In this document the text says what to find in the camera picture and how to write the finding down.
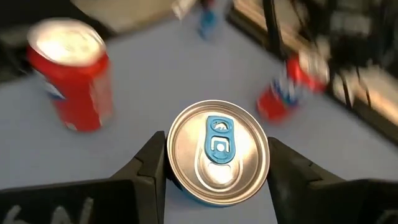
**can lid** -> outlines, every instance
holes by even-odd
[[[87,66],[105,51],[105,43],[94,28],[69,18],[51,18],[34,25],[27,36],[29,45],[54,63]]]
[[[253,196],[269,170],[267,137],[232,103],[207,100],[183,110],[167,138],[176,179],[202,202],[228,206]]]
[[[287,62],[287,73],[295,83],[304,84],[314,92],[323,91],[330,80],[326,60],[315,51],[301,50]]]

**table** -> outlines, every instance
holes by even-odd
[[[218,2],[223,10],[224,1]],[[36,77],[0,86],[0,189],[106,178],[188,105],[228,100],[268,136],[345,179],[398,179],[398,150],[319,96],[281,126],[258,117],[255,100],[282,65],[225,21],[214,42],[196,33],[197,12],[109,43],[116,117],[91,134],[63,128]],[[165,223],[276,223],[267,185],[228,208],[204,207],[167,182]]]

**coca-cola can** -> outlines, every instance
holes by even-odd
[[[103,39],[74,19],[47,19],[27,36],[27,58],[43,78],[62,123],[95,131],[113,115],[109,58]]]

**blue pull tab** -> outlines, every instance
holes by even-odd
[[[227,164],[235,156],[234,122],[221,116],[207,117],[205,152],[216,164]]]

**red soda can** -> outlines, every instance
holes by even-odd
[[[76,131],[94,131],[113,115],[105,43],[89,25],[47,19],[28,33],[27,58],[44,78],[58,117]]]
[[[328,82],[326,60],[316,53],[300,52],[288,59],[283,74],[258,98],[257,109],[265,119],[278,123],[309,95],[323,92]]]

